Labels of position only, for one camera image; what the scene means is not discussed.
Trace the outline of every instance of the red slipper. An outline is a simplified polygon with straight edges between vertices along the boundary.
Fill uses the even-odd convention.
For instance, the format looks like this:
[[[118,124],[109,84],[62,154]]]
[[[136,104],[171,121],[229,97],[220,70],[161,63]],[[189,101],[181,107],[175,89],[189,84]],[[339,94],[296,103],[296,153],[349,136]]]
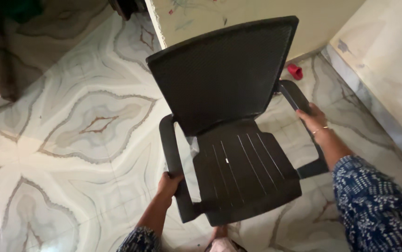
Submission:
[[[289,64],[287,66],[288,72],[293,75],[295,80],[300,80],[302,77],[304,77],[304,74],[302,73],[302,68],[299,66],[296,66],[294,64]]]

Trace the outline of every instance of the human hand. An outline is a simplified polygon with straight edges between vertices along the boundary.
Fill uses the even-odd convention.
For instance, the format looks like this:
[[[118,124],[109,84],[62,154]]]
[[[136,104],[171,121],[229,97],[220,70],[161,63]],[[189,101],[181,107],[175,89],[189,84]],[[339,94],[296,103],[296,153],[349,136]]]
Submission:
[[[313,102],[310,102],[309,105],[312,111],[311,115],[308,115],[304,111],[298,109],[296,110],[297,116],[305,122],[305,125],[310,132],[315,132],[326,127],[327,119],[324,112],[322,112]]]
[[[184,175],[179,175],[175,178],[170,178],[170,174],[166,171],[162,174],[157,186],[156,198],[169,201],[171,205],[171,197],[175,194],[179,183],[184,179]]]

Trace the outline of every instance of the dark brown plastic chair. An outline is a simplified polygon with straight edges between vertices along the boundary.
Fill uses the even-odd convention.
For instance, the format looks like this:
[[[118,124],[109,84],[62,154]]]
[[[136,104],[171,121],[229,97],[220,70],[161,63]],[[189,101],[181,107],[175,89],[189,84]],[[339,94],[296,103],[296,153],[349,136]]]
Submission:
[[[327,172],[316,143],[319,158],[296,170],[274,136],[254,121],[274,91],[294,109],[310,112],[296,84],[279,81],[298,22],[291,16],[239,24],[147,58],[172,111],[160,122],[170,175],[183,173],[175,122],[198,139],[193,164],[201,202],[192,202],[182,181],[175,195],[182,222],[203,213],[218,226],[265,213],[301,196],[300,179]]]

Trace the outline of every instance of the blue patterned kurta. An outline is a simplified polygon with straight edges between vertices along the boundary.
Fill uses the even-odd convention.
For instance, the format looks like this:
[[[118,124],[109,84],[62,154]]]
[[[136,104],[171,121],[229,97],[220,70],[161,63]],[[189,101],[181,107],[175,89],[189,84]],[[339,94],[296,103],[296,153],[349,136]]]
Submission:
[[[117,249],[117,252],[158,251],[160,251],[160,239],[152,229],[146,226],[134,228]]]
[[[360,157],[333,171],[336,205],[353,251],[402,251],[402,189]]]

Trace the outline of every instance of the cream wall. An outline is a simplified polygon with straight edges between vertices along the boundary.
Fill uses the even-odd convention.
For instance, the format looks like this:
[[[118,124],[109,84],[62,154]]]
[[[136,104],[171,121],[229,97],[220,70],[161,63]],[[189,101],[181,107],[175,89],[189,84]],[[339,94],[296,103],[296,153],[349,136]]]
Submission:
[[[247,21],[296,15],[288,59],[327,44],[365,0],[147,0],[162,48]]]
[[[402,126],[402,0],[367,0],[331,45]]]

